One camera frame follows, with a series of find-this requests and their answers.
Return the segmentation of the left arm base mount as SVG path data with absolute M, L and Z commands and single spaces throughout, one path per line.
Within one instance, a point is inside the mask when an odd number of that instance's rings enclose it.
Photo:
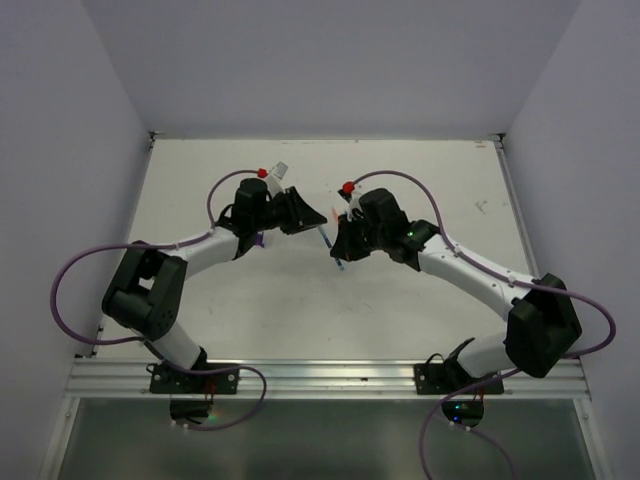
M 207 363 L 198 370 L 220 370 L 215 375 L 194 375 L 179 372 L 165 364 L 148 364 L 151 375 L 149 392 L 169 395 L 170 417 L 176 423 L 201 425 L 212 412 L 216 394 L 235 395 L 239 382 L 239 366 L 233 363 Z

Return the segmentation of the teal gel pen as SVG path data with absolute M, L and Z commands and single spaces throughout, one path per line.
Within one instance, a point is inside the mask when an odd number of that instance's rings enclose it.
M 331 240 L 329 239 L 329 236 L 327 235 L 324 226 L 322 226 L 322 225 L 318 226 L 317 230 L 318 230 L 321 238 L 323 239 L 327 249 L 330 252 L 332 247 L 333 247 L 333 244 L 331 243 Z M 344 272 L 345 271 L 345 267 L 344 267 L 342 261 L 340 259 L 338 259 L 338 258 L 334 258 L 332 256 L 330 256 L 330 257 L 334 261 L 334 263 L 336 264 L 336 266 L 339 269 L 339 271 Z

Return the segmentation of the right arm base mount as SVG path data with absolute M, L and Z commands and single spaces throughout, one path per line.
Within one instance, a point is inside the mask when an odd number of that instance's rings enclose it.
M 413 379 L 418 395 L 448 395 L 469 385 L 495 377 L 487 374 L 479 379 L 472 378 L 457 365 L 457 357 L 464 347 L 470 344 L 470 338 L 459 345 L 447 357 L 434 353 L 424 362 L 413 366 Z M 449 400 L 441 405 L 444 416 L 454 424 L 475 428 L 484 417 L 486 395 L 502 395 L 505 392 L 502 380 L 487 384 L 471 392 L 471 400 Z

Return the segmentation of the aluminium mounting rail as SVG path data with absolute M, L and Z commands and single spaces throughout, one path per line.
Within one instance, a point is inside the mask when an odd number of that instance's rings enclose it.
M 67 398 L 149 398 L 150 359 L 77 359 Z M 417 393 L 414 360 L 249 360 L 267 379 L 271 400 L 408 400 Z M 590 397 L 582 365 L 561 361 L 543 379 L 516 374 L 503 381 L 497 400 L 584 400 Z

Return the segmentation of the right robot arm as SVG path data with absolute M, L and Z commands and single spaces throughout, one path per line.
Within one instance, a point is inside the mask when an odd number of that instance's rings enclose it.
M 543 378 L 581 336 L 558 277 L 546 274 L 535 280 L 480 256 L 465 260 L 440 227 L 409 220 L 385 188 L 360 193 L 348 182 L 339 194 L 348 209 L 338 217 L 332 257 L 353 262 L 384 252 L 396 263 L 459 288 L 505 321 L 505 332 L 467 339 L 443 360 L 438 376 L 454 391 L 468 392 L 506 369 Z

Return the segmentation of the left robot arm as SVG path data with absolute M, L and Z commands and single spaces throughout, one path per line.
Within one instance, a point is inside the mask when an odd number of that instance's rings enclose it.
M 126 249 L 102 299 L 102 312 L 142 337 L 152 353 L 173 369 L 185 392 L 201 390 L 208 379 L 207 354 L 179 322 L 186 281 L 215 265 L 244 256 L 260 233 L 278 229 L 294 235 L 327 223 L 297 189 L 249 178 L 240 182 L 234 202 L 200 240 L 172 247 L 136 242 Z

